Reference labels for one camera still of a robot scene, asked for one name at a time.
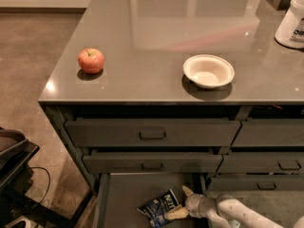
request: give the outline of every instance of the black cable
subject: black cable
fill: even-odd
[[[46,170],[46,168],[44,168],[44,167],[38,167],[38,166],[37,166],[37,167],[30,167],[29,169],[41,169],[41,170],[44,170],[44,171],[47,172],[47,176],[48,176],[47,191],[46,191],[45,195],[42,197],[42,199],[41,199],[39,202],[35,203],[35,204],[31,207],[31,208],[34,208],[35,206],[41,204],[41,203],[44,201],[44,199],[46,198],[47,194],[48,194],[48,190],[49,190],[49,187],[50,187],[50,174],[49,174],[49,172]]]

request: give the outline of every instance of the snack package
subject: snack package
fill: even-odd
[[[171,220],[164,217],[164,214],[178,205],[179,202],[170,189],[161,197],[152,199],[142,207],[137,208],[137,210],[148,216],[152,227],[160,228],[171,222]]]

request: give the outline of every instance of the apple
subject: apple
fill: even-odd
[[[87,74],[99,73],[104,66],[105,58],[96,48],[87,48],[78,55],[78,64]]]

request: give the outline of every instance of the white bowl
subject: white bowl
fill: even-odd
[[[235,77],[232,66],[220,57],[197,55],[183,64],[183,73],[197,86],[214,88],[229,84]]]

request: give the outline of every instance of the gray countertop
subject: gray countertop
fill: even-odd
[[[284,14],[265,0],[92,0],[39,103],[304,104],[303,51],[274,38]],[[104,54],[102,73],[80,70],[84,48]],[[227,60],[233,82],[196,87],[182,65],[197,54]]]

